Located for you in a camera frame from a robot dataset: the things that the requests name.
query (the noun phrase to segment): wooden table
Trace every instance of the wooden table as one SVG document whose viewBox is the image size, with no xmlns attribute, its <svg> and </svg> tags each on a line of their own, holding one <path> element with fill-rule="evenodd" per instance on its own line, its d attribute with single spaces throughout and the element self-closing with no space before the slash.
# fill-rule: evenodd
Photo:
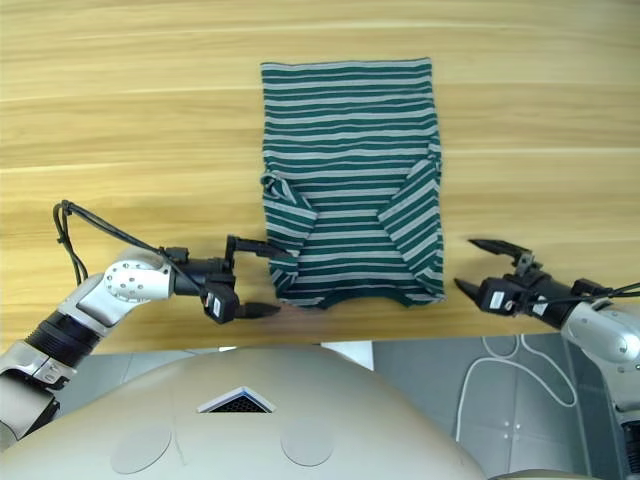
<svg viewBox="0 0 640 480">
<path fill-rule="evenodd" d="M 534 249 L 564 281 L 640 270 L 640 6 L 624 0 L 5 0 L 2 348 L 74 288 L 51 207 L 69 198 L 156 245 L 222 255 L 264 238 L 259 64 L 434 61 L 449 300 L 284 308 L 218 326 L 193 299 L 134 312 L 102 352 L 548 331 L 452 286 L 510 267 L 469 237 Z M 124 247 L 71 225 L 92 272 Z M 243 299 L 274 301 L 239 255 Z"/>
</svg>

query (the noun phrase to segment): folded shirt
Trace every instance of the folded shirt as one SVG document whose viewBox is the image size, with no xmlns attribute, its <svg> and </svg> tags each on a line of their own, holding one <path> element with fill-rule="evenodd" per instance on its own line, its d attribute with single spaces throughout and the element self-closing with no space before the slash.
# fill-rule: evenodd
<svg viewBox="0 0 640 480">
<path fill-rule="evenodd" d="M 263 203 L 278 298 L 444 299 L 429 59 L 265 63 Z"/>
</svg>

